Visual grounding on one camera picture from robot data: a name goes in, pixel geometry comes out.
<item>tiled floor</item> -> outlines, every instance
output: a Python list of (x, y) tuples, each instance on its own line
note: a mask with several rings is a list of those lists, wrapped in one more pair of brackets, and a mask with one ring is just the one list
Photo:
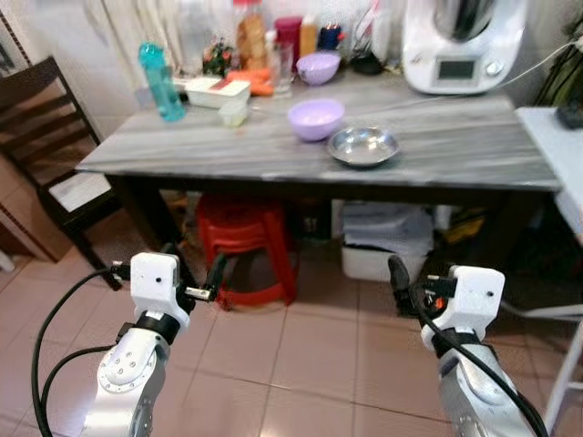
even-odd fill
[[(0, 437), (36, 437), (34, 337), (59, 296), (89, 268), (74, 250), (58, 265), (18, 259), (17, 266), (12, 275), (0, 272)], [(43, 377), (68, 352), (112, 343), (133, 308), (128, 290), (115, 293), (100, 280), (87, 285), (46, 336)], [(542, 412), (571, 332), (504, 315), (490, 330), (504, 367)], [(99, 360), (96, 354), (73, 361), (56, 378), (48, 408), (55, 436), (80, 434)], [(452, 436), (436, 364), (417, 322), (396, 317), (387, 286), (347, 279), (334, 257), (307, 253), (299, 298), (289, 308), (195, 309), (188, 333), (172, 348), (153, 435)], [(574, 400), (558, 436), (582, 435), (582, 405)]]

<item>stainless steel bowl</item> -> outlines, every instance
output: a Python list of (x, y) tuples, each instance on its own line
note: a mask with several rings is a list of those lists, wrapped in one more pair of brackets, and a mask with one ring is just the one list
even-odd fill
[(374, 167), (392, 158), (399, 146), (391, 132), (375, 127), (350, 127), (328, 141), (328, 151), (353, 167)]

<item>wooden chair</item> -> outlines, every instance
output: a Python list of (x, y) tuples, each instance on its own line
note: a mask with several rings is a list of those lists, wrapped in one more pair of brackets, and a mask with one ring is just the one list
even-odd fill
[[(103, 269), (85, 231), (121, 205), (103, 175), (75, 171), (98, 144), (53, 57), (0, 79), (0, 152), (35, 187), (47, 215), (87, 261)], [(120, 288), (111, 275), (104, 280)]]

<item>chair seat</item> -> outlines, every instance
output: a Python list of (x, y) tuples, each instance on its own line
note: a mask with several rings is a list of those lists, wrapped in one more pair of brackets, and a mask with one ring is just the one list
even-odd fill
[(67, 212), (73, 212), (111, 190), (103, 175), (76, 173), (55, 184), (48, 192)]

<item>white storage box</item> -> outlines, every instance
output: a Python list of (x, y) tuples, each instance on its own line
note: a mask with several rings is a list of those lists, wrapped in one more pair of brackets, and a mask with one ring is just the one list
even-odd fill
[(220, 109), (233, 101), (247, 102), (251, 97), (251, 82), (228, 81), (220, 77), (196, 77), (186, 84), (189, 102), (195, 107)]
[[(343, 271), (352, 279), (375, 280), (389, 282), (391, 272), (387, 260), (393, 252), (373, 249), (357, 249), (343, 246)], [(409, 271), (409, 279), (413, 283), (417, 280), (421, 268), (427, 257), (399, 255)]]

